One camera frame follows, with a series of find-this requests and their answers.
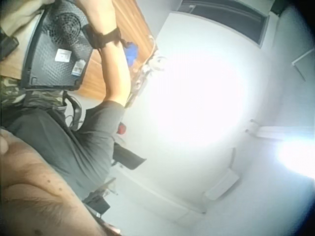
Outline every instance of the laptop fan grille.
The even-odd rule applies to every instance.
[[[81,22],[73,13],[62,13],[53,21],[49,36],[57,46],[72,46],[78,41],[81,31]]]

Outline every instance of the sleeve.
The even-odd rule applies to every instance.
[[[87,110],[86,118],[75,135],[87,156],[92,159],[90,161],[111,161],[113,136],[117,133],[124,112],[125,108],[113,101],[105,101]]]

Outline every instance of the blue object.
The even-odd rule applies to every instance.
[[[138,57],[138,46],[134,43],[129,43],[127,48],[124,48],[128,66],[131,67]]]

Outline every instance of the red object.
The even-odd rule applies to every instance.
[[[127,131],[127,127],[123,123],[120,123],[117,133],[122,135],[122,134],[125,134],[126,131]]]

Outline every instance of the camouflage pants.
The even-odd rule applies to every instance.
[[[52,108],[63,106],[63,91],[32,91],[27,92],[20,89],[20,81],[8,77],[1,77],[1,108],[12,105],[22,105],[24,107]]]

